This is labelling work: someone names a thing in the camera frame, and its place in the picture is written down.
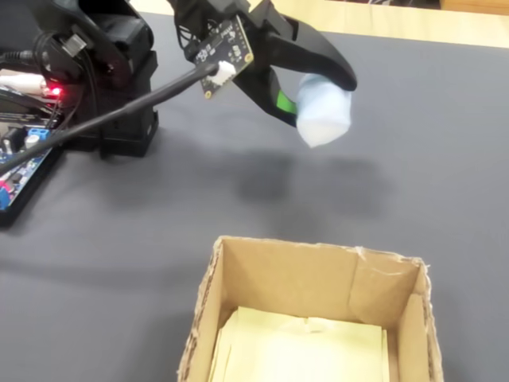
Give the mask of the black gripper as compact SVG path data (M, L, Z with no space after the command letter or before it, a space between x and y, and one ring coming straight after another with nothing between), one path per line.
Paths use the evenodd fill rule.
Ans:
M311 25L280 14L271 1L171 1L178 41L198 80L233 80L265 113L295 127L297 104L274 66L317 74L345 91L357 78L348 61Z

